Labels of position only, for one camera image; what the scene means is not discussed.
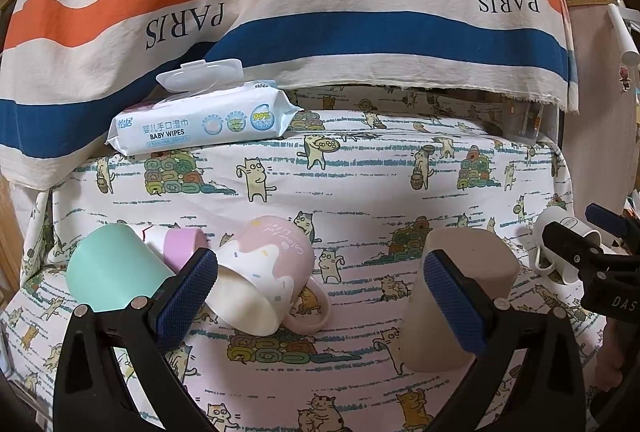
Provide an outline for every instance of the white plastic lid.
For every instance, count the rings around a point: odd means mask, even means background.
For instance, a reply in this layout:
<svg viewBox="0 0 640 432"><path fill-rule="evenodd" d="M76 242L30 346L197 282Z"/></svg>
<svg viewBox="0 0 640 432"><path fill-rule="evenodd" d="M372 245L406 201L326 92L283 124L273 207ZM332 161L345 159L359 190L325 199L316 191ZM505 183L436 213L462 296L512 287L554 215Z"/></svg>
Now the white plastic lid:
<svg viewBox="0 0 640 432"><path fill-rule="evenodd" d="M244 72L242 62L235 58L219 62L197 60L183 63L176 70L162 72L156 79L169 92L199 92L212 85L244 81Z"/></svg>

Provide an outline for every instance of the fabric backdrop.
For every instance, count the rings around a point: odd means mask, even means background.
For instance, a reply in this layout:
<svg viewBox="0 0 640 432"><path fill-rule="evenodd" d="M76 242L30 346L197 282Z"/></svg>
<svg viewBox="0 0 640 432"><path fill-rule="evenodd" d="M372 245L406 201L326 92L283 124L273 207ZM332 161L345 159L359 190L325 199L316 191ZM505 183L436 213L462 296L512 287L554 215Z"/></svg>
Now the fabric backdrop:
<svg viewBox="0 0 640 432"><path fill-rule="evenodd" d="M565 19L563 0L18 0L0 167L52 186L157 73L204 57L239 58L248 79L284 87L468 88L575 110Z"/></svg>

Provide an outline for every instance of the wooden furniture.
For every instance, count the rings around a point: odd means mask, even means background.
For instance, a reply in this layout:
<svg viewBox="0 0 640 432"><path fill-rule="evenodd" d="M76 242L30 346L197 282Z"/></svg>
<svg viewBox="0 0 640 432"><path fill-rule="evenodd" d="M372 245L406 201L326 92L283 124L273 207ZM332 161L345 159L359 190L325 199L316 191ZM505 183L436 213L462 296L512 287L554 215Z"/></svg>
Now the wooden furniture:
<svg viewBox="0 0 640 432"><path fill-rule="evenodd" d="M574 212L589 203L621 213L638 165L636 98L620 82L620 49L606 5L569 9L578 68L578 109L564 117L562 153L571 174ZM612 237L603 232L603 243Z"/></svg>
<svg viewBox="0 0 640 432"><path fill-rule="evenodd" d="M9 288L2 290L5 299L10 299L20 287L22 244L22 233L9 197L9 183L0 176L0 269Z"/></svg>

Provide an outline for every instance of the cartoon yarn pile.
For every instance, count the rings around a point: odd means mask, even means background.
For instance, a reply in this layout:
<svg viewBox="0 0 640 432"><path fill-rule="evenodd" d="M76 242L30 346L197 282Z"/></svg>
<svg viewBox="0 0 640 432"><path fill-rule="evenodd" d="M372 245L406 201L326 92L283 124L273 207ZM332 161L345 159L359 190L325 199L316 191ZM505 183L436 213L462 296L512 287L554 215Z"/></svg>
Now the cartoon yarn pile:
<svg viewBox="0 0 640 432"><path fill-rule="evenodd" d="M145 186L151 194L214 193L216 187L205 184L193 155L184 150L155 152L145 161Z"/></svg>
<svg viewBox="0 0 640 432"><path fill-rule="evenodd" d="M313 362L325 364L345 360L359 360L361 357L351 354L336 356L328 352L318 353L308 336L298 335L280 327L271 336L252 336L236 330L229 338L226 357L232 362L258 362L260 364L303 365Z"/></svg>
<svg viewBox="0 0 640 432"><path fill-rule="evenodd" d="M324 130L324 125L318 112L300 110L293 116L289 130Z"/></svg>
<svg viewBox="0 0 640 432"><path fill-rule="evenodd" d="M548 203L546 203L546 205L560 206L560 208L566 209L566 201L563 201L557 193L554 193L554 196L551 198L551 200Z"/></svg>
<svg viewBox="0 0 640 432"><path fill-rule="evenodd" d="M429 221L424 216L418 217L407 227L396 229L391 235L388 255L383 255L380 259L398 261L420 258L427 235L431 230Z"/></svg>
<svg viewBox="0 0 640 432"><path fill-rule="evenodd" d="M460 163L457 189L499 187L500 183L490 178L489 158L480 153L479 148L473 145L466 154L466 159Z"/></svg>

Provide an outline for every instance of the beige cup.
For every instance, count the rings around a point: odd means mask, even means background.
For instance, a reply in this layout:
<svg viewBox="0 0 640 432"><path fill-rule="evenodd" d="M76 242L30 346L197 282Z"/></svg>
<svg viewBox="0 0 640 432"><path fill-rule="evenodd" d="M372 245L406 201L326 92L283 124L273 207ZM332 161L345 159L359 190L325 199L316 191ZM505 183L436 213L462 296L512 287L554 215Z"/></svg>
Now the beige cup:
<svg viewBox="0 0 640 432"><path fill-rule="evenodd" d="M508 297L520 270L518 260L495 233L474 227L431 231L400 327L401 361L418 372L453 370L472 358L458 344L424 281L424 257L434 249L444 250L462 274L475 279L492 299Z"/></svg>

